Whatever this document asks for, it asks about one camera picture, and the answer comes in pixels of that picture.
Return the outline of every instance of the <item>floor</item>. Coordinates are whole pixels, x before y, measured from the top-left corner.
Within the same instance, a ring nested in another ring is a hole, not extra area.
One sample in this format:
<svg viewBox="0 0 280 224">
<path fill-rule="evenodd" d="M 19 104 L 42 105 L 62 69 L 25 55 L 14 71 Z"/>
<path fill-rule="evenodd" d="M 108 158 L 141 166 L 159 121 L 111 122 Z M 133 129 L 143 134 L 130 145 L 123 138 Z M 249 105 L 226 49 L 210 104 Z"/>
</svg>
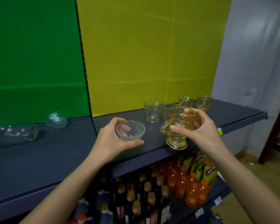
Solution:
<svg viewBox="0 0 280 224">
<path fill-rule="evenodd" d="M 246 156 L 240 157 L 239 160 L 280 198 L 279 161 L 266 162 L 264 165 L 260 165 Z M 220 215 L 224 224 L 252 224 L 233 193 L 224 198 L 219 207 L 214 206 L 212 210 Z"/>
</svg>

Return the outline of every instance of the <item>yellow glass mug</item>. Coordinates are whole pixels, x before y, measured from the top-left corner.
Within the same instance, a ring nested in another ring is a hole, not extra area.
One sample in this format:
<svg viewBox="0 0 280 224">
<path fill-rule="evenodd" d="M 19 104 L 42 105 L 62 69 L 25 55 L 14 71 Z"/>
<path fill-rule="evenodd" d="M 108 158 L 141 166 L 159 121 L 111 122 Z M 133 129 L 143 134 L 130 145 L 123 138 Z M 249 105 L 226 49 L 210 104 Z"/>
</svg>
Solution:
<svg viewBox="0 0 280 224">
<path fill-rule="evenodd" d="M 182 150 L 187 147 L 187 137 L 173 133 L 170 125 L 181 126 L 193 130 L 193 125 L 197 119 L 197 113 L 193 109 L 184 109 L 183 107 L 172 107 L 168 110 L 170 120 L 167 120 L 161 127 L 161 133 L 168 135 L 167 144 L 174 149 Z"/>
</svg>

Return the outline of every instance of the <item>hand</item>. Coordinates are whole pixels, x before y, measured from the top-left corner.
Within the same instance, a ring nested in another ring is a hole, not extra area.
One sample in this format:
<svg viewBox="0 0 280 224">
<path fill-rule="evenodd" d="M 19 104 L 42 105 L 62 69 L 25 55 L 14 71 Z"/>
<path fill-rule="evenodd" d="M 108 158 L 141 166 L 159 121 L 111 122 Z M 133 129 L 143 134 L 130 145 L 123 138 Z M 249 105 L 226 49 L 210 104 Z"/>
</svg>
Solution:
<svg viewBox="0 0 280 224">
<path fill-rule="evenodd" d="M 184 135 L 191 140 L 207 155 L 211 158 L 215 158 L 216 155 L 220 155 L 222 151 L 228 151 L 224 142 L 220 138 L 217 127 L 213 120 L 202 110 L 192 108 L 198 114 L 198 119 L 194 125 L 197 130 L 191 131 L 189 129 L 171 125 L 170 129 L 180 135 Z M 190 113 L 189 109 L 185 109 L 184 112 Z"/>
<path fill-rule="evenodd" d="M 144 144 L 143 140 L 124 142 L 118 138 L 115 127 L 122 121 L 125 121 L 125 119 L 114 117 L 108 125 L 100 129 L 89 157 L 91 156 L 96 161 L 99 161 L 101 165 L 105 165 L 124 150 Z"/>
</svg>

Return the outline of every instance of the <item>green backdrop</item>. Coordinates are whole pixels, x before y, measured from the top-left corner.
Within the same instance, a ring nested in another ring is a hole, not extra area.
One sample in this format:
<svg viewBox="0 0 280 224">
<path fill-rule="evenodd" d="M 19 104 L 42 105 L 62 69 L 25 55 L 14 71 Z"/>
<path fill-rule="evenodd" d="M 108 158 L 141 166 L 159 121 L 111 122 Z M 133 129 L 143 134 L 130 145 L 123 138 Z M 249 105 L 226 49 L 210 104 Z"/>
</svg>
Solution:
<svg viewBox="0 0 280 224">
<path fill-rule="evenodd" d="M 89 115 L 75 0 L 0 0 L 0 126 Z"/>
</svg>

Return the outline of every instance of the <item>yellow backdrop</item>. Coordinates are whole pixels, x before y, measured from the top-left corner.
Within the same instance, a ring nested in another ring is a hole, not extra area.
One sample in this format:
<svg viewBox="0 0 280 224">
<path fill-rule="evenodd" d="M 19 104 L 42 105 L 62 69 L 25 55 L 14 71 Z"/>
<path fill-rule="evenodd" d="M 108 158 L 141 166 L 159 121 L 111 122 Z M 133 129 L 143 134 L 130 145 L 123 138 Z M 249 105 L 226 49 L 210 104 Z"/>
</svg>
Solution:
<svg viewBox="0 0 280 224">
<path fill-rule="evenodd" d="M 231 0 L 77 0 L 93 116 L 210 95 Z"/>
</svg>

